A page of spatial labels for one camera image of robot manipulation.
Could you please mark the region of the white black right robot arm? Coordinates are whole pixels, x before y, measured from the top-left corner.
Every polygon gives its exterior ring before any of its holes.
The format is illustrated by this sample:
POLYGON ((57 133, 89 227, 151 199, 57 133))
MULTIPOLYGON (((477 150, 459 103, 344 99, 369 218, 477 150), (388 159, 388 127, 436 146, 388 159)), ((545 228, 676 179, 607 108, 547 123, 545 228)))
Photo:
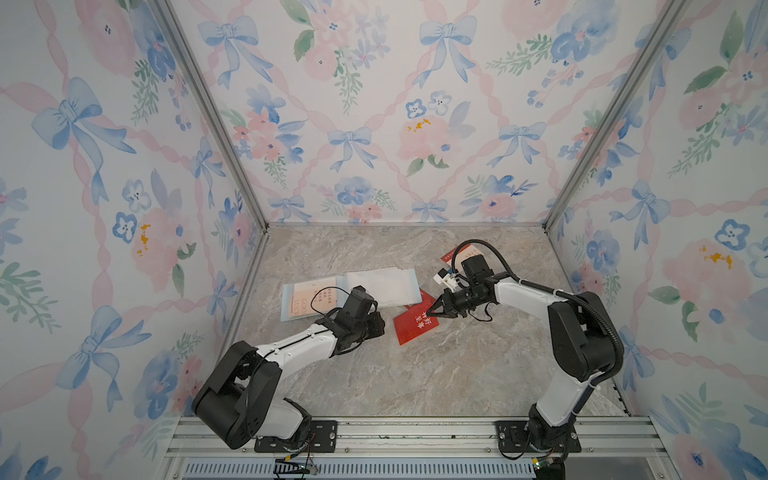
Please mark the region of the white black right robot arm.
POLYGON ((523 439, 539 451, 563 445, 592 392, 623 366, 623 343, 599 295, 546 287, 508 272, 496 274, 481 255, 467 258, 461 274, 442 269, 434 281, 443 293, 428 309, 431 317, 467 317, 494 304, 548 322, 558 369, 532 405, 523 439))

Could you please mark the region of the pink good luck card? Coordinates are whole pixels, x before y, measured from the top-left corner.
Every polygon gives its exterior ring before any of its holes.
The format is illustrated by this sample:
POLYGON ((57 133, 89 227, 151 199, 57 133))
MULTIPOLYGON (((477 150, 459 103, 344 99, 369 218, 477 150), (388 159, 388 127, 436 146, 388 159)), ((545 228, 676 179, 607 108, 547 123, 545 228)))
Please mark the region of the pink good luck card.
POLYGON ((337 306, 338 294, 335 278, 294 284, 288 298, 288 318, 299 319, 328 312, 337 306))

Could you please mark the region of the red card gold text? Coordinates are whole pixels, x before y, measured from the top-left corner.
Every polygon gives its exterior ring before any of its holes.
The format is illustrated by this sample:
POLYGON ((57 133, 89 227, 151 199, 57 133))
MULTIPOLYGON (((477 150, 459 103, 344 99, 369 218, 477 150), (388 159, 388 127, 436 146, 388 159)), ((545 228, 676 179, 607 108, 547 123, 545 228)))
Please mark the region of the red card gold text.
POLYGON ((394 318, 395 332, 400 345, 404 345, 439 326, 439 320, 429 316, 427 310, 427 305, 418 305, 407 309, 394 318))

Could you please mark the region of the red money card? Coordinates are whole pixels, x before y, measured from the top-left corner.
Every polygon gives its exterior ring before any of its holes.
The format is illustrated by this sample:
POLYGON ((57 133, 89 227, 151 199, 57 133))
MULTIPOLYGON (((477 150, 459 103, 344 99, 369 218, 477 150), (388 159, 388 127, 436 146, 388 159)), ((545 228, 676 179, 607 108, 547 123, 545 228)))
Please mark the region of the red money card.
POLYGON ((427 293, 426 291, 424 291, 423 289, 420 290, 420 296, 421 298, 419 303, 407 305, 406 308, 407 309, 413 309, 413 308, 428 309, 435 302, 435 298, 429 293, 427 293))

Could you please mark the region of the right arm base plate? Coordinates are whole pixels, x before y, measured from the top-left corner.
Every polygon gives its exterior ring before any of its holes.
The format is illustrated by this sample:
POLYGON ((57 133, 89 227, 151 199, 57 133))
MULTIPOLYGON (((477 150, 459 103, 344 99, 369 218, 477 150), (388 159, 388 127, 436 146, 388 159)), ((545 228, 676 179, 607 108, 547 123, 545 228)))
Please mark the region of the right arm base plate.
POLYGON ((562 454, 567 451, 571 454, 582 451, 572 422, 551 427, 537 419, 500 420, 493 425, 499 450, 504 454, 520 454, 523 451, 539 454, 562 454))

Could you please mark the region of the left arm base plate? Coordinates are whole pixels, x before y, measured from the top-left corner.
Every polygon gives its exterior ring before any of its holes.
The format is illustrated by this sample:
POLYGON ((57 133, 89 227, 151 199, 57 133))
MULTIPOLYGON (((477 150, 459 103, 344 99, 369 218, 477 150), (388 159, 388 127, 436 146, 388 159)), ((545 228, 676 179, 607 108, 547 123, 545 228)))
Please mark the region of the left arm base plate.
POLYGON ((338 422, 335 420, 311 420, 302 423, 288 439, 257 437, 254 451, 257 453, 300 454, 333 453, 338 439, 338 422))

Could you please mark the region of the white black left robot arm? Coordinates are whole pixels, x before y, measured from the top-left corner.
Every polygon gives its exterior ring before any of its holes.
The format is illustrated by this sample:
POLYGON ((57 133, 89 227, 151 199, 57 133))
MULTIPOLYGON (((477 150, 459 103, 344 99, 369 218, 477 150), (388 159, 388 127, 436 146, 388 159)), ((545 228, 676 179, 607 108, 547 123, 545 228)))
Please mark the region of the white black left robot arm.
POLYGON ((255 441, 291 454, 309 448, 312 416, 297 402, 275 396, 280 382, 321 360, 349 354, 384 334, 378 302, 356 286, 304 331, 257 347, 231 345, 192 401, 194 416, 231 449, 255 441))

